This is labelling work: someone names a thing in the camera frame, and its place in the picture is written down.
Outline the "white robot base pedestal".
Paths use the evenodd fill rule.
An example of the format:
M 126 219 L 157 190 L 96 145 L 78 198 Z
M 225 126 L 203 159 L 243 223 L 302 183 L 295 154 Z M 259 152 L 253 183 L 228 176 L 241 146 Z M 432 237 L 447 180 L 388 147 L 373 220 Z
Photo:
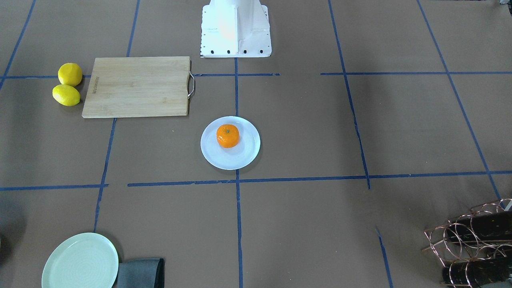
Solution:
M 259 0 L 211 0 L 202 7 L 200 57 L 269 57 L 268 7 Z

